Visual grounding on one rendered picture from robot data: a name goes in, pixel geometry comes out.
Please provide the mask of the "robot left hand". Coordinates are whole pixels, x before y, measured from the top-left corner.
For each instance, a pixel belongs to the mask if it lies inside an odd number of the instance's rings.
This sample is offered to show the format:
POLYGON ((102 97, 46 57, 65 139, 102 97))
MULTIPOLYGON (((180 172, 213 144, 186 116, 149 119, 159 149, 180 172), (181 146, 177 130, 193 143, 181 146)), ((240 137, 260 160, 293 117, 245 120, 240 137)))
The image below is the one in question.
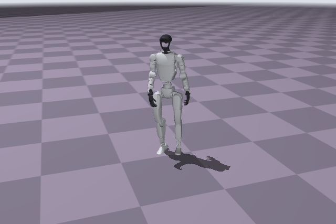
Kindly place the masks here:
POLYGON ((185 102, 185 105, 188 105, 188 101, 189 101, 189 99, 190 99, 190 93, 189 93, 189 91, 186 91, 186 94, 185 94, 185 95, 187 96, 187 99, 184 100, 184 101, 186 101, 186 102, 185 102))

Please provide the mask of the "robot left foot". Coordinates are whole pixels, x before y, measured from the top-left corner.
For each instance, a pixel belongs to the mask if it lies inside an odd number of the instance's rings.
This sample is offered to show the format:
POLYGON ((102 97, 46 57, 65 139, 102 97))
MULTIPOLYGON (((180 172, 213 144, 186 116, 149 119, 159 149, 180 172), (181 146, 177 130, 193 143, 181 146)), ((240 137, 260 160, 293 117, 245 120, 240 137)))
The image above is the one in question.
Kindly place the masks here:
POLYGON ((176 150, 175 150, 175 155, 181 155, 181 148, 178 146, 177 148, 176 148, 176 150))

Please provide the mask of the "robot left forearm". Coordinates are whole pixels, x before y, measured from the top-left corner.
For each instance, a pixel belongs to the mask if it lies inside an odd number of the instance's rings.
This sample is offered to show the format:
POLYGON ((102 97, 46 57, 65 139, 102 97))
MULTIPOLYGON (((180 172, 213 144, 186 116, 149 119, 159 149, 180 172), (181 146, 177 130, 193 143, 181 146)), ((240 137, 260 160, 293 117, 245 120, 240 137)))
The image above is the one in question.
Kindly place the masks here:
POLYGON ((190 93, 190 89, 189 89, 189 85, 188 85, 188 78, 187 78, 187 74, 185 73, 186 79, 182 79, 182 83, 183 83, 183 88, 186 91, 189 91, 190 93))

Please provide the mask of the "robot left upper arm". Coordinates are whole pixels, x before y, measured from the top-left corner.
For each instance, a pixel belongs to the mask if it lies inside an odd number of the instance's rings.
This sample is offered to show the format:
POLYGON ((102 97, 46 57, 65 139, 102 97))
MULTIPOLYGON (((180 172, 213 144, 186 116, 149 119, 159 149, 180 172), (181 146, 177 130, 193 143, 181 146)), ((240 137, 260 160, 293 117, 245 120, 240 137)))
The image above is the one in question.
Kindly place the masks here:
POLYGON ((183 55, 180 55, 180 54, 175 54, 175 60, 178 62, 178 67, 179 67, 179 70, 180 70, 180 79, 186 79, 186 76, 185 76, 185 63, 184 63, 184 57, 183 55))

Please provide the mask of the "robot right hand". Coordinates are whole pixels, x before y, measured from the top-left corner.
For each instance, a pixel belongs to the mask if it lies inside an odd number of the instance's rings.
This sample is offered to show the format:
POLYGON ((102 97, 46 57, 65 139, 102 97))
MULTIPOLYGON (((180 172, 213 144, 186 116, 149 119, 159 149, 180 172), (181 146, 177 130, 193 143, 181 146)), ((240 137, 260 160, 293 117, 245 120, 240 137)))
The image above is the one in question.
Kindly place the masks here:
POLYGON ((157 105, 156 104, 154 104, 154 102, 153 101, 155 101, 156 102, 156 100, 155 99, 153 99, 153 91, 152 91, 152 89, 150 89, 149 90, 149 94, 148 94, 148 96, 149 96, 149 102, 150 102, 150 105, 152 106, 152 107, 156 107, 157 105))

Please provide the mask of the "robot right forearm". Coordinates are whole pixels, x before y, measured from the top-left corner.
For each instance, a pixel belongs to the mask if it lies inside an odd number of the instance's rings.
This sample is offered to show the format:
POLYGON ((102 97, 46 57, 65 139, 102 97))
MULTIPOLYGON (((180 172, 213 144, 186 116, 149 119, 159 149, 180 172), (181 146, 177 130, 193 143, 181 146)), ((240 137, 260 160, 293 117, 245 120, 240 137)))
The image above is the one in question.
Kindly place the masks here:
POLYGON ((147 94, 149 94, 150 89, 152 89, 152 91, 153 91, 153 86, 154 86, 154 79, 150 78, 150 73, 149 73, 147 94))

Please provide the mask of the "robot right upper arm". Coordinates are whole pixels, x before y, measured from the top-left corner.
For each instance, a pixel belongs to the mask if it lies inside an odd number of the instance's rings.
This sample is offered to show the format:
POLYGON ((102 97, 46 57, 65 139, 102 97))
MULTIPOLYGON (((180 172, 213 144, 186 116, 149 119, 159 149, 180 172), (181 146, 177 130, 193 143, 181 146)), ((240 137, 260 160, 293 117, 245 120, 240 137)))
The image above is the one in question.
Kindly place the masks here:
POLYGON ((150 78, 156 77, 156 55, 157 54, 150 55, 150 78))

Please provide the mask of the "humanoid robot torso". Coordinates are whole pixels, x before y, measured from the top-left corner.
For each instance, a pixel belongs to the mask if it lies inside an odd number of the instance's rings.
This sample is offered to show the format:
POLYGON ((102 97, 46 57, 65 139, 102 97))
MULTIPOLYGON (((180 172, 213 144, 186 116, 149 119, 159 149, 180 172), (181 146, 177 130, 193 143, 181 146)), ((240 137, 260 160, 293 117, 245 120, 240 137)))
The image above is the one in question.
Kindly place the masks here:
POLYGON ((174 80, 177 74, 177 61, 174 56, 176 53, 163 54, 162 52, 159 51, 156 55, 157 73, 160 80, 165 81, 161 88, 161 96, 170 99, 173 98, 173 91, 175 91, 175 87, 170 81, 174 80))

